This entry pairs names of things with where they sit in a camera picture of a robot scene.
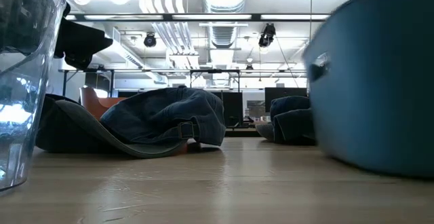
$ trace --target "wooden table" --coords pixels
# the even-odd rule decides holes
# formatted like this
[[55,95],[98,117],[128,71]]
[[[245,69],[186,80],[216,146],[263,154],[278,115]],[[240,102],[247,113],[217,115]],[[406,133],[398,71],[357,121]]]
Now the wooden table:
[[0,223],[434,223],[432,183],[259,138],[221,149],[155,160],[36,150],[29,181],[0,197]]

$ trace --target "brown chair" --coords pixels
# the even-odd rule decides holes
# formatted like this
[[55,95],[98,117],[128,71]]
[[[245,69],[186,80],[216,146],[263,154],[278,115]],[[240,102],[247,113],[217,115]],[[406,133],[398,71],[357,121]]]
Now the brown chair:
[[110,107],[126,98],[98,98],[93,88],[80,88],[81,105],[98,121]]

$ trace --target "spotlight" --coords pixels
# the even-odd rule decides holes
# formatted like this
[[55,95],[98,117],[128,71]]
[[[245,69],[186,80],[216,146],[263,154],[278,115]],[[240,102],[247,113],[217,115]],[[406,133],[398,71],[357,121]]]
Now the spotlight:
[[157,45],[157,40],[155,39],[155,33],[147,33],[144,38],[143,44],[148,48],[153,48]]
[[259,47],[267,48],[274,41],[276,35],[276,28],[274,24],[267,24],[259,39]]
[[268,54],[269,53],[269,49],[268,49],[268,47],[259,47],[259,52],[261,54]]

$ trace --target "ventilation pipe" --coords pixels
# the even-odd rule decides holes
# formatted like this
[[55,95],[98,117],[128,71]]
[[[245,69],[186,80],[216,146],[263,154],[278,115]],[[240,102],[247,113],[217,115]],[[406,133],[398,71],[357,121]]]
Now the ventilation pipe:
[[[203,0],[208,13],[240,13],[245,0]],[[237,38],[237,27],[209,27],[210,39],[216,48],[230,48]]]
[[[158,13],[164,13],[163,4],[161,0],[154,0],[155,8],[157,9]],[[176,49],[178,50],[178,54],[182,54],[182,47],[179,44],[178,38],[173,31],[172,27],[170,26],[170,23],[164,22],[164,23],[158,23],[158,25],[163,29],[164,32],[166,32],[169,36],[169,38],[172,40],[172,43],[175,45]]]
[[[176,3],[176,9],[178,10],[178,13],[185,13],[184,10],[184,4],[182,2],[182,0],[175,0]],[[184,40],[186,42],[186,48],[190,51],[190,54],[196,54],[195,48],[193,47],[193,42],[191,40],[191,36],[190,36],[190,30],[189,30],[189,25],[187,24],[187,22],[182,22],[179,26],[180,30],[178,30],[179,33],[183,33],[184,35]]]
[[[167,11],[169,13],[175,12],[172,0],[165,0],[164,5],[165,5],[165,8],[167,9]],[[170,27],[171,27],[171,29],[176,29],[178,31],[178,34],[180,35],[180,44],[184,46],[183,52],[185,54],[190,54],[190,48],[187,46],[185,34],[183,33],[179,22],[170,23]]]
[[[140,9],[142,10],[143,13],[151,13],[151,14],[157,13],[157,11],[155,11],[152,0],[141,0]],[[152,27],[154,28],[155,32],[157,32],[157,34],[160,36],[165,46],[169,48],[173,54],[175,54],[178,50],[174,45],[172,45],[172,42],[170,41],[170,37],[164,31],[161,25],[154,22],[152,23]]]

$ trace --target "ceiling duct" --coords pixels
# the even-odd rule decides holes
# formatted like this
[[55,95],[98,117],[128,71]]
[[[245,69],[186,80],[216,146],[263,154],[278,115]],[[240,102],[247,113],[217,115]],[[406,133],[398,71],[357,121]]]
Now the ceiling duct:
[[[203,0],[208,13],[240,13],[245,0]],[[211,42],[216,48],[230,48],[237,38],[237,27],[209,27]]]

